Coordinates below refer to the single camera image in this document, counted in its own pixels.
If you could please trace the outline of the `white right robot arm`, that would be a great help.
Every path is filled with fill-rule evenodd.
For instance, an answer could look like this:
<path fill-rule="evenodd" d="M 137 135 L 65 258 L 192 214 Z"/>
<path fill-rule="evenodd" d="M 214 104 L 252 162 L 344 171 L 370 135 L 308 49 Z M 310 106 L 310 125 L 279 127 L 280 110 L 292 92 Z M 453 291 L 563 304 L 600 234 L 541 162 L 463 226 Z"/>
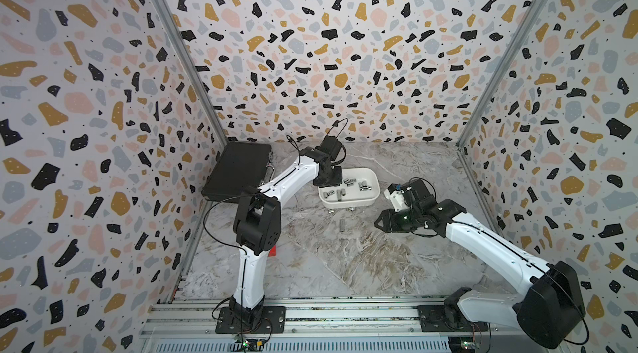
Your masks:
<path fill-rule="evenodd" d="M 452 330 L 486 323 L 519 329 L 538 345 L 555 349 L 585 321 L 576 271 L 567 263 L 551 264 L 510 243 L 485 227 L 453 200 L 437 201 L 423 178 L 391 184 L 384 193 L 392 207 L 375 227 L 384 233 L 428 230 L 447 238 L 486 263 L 514 289 L 513 293 L 481 293 L 460 288 L 444 301 L 443 321 Z"/>

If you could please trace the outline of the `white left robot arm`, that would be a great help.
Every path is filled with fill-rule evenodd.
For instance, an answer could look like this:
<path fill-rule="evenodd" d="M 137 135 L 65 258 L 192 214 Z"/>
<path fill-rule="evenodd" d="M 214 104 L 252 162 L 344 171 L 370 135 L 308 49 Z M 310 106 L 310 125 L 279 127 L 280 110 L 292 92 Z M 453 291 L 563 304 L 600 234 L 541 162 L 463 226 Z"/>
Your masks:
<path fill-rule="evenodd" d="M 261 317 L 264 307 L 264 276 L 269 252 L 282 234 L 282 209 L 306 184 L 317 188 L 342 183 L 342 161 L 346 150 L 333 135 L 317 147 L 297 152 L 297 160 L 271 182 L 247 187 L 239 198 L 233 230 L 240 249 L 239 280 L 229 308 L 241 321 Z"/>

